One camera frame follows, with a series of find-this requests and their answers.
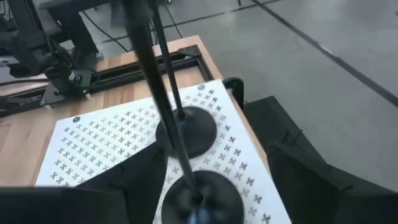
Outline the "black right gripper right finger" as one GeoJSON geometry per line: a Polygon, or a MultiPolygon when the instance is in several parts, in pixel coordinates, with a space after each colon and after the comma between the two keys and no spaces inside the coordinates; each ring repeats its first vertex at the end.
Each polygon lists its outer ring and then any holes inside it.
{"type": "Polygon", "coordinates": [[[277,141],[267,160],[292,223],[397,223],[397,192],[277,141]]]}

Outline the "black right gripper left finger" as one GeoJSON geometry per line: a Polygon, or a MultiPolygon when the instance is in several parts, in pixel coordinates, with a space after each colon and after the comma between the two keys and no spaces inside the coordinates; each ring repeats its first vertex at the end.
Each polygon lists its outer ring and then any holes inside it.
{"type": "Polygon", "coordinates": [[[76,187],[3,187],[1,223],[152,223],[166,166],[155,142],[76,187]]]}

